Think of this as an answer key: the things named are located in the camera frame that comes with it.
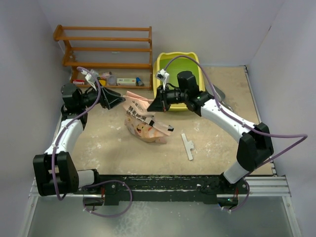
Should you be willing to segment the pink cat litter bag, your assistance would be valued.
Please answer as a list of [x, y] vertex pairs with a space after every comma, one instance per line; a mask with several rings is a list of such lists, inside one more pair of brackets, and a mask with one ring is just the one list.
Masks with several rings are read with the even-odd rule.
[[144, 142], [166, 144], [174, 128], [156, 120], [154, 112], [147, 111], [153, 100], [130, 91], [123, 97], [122, 106], [126, 111], [124, 125], [128, 131]]

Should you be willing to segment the grey metal litter scoop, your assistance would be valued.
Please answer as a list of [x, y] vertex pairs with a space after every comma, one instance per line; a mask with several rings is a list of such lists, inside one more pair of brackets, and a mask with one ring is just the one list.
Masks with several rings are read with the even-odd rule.
[[228, 104], [226, 104], [226, 102], [225, 102], [225, 98], [226, 98], [225, 93], [221, 89], [216, 87], [215, 85], [214, 85], [214, 89], [216, 91], [216, 94], [217, 94], [217, 97], [218, 97], [220, 103], [223, 106], [225, 106], [227, 109], [229, 109], [230, 111], [234, 112], [233, 108], [231, 106], [229, 106]]

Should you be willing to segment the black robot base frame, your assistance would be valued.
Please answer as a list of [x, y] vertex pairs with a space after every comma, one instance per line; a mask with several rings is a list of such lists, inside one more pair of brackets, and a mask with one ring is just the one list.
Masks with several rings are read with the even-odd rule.
[[250, 191], [245, 180], [230, 184], [222, 175], [99, 175], [86, 197], [104, 195], [105, 205], [121, 201], [202, 202], [236, 206]]

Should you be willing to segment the white bag sealing clip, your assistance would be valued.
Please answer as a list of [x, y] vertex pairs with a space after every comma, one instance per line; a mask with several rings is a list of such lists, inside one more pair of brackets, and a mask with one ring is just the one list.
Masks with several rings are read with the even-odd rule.
[[183, 144], [184, 144], [184, 147], [185, 147], [185, 150], [186, 150], [186, 154], [187, 154], [188, 160], [192, 161], [194, 159], [193, 155], [192, 155], [192, 150], [195, 148], [194, 144], [193, 144], [192, 141], [187, 140], [187, 137], [186, 137], [185, 133], [182, 133], [181, 137], [182, 137], [182, 141], [183, 141]]

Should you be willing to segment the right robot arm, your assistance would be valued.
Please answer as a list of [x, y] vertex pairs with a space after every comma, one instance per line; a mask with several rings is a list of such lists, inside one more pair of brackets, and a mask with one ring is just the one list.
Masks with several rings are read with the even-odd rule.
[[214, 96], [199, 89], [192, 72], [180, 72], [178, 86], [168, 83], [169, 74], [164, 69], [157, 72], [156, 78], [163, 84], [157, 88], [156, 97], [147, 109], [149, 112], [166, 112], [172, 104], [184, 103], [189, 111], [214, 122], [238, 142], [237, 160], [222, 174], [224, 178], [219, 182], [223, 192], [235, 190], [240, 179], [274, 153], [267, 125], [255, 125], [218, 105]]

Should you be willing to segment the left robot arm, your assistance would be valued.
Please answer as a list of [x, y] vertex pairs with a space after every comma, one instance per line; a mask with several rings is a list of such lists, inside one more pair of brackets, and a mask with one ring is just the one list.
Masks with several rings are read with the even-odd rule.
[[61, 87], [63, 106], [61, 123], [50, 147], [33, 159], [33, 167], [41, 196], [76, 193], [84, 187], [91, 194], [101, 190], [102, 182], [96, 169], [80, 170], [75, 168], [71, 154], [77, 139], [84, 131], [87, 112], [99, 104], [104, 109], [112, 109], [125, 101], [117, 92], [101, 87], [89, 88], [82, 92], [75, 84], [67, 83]]

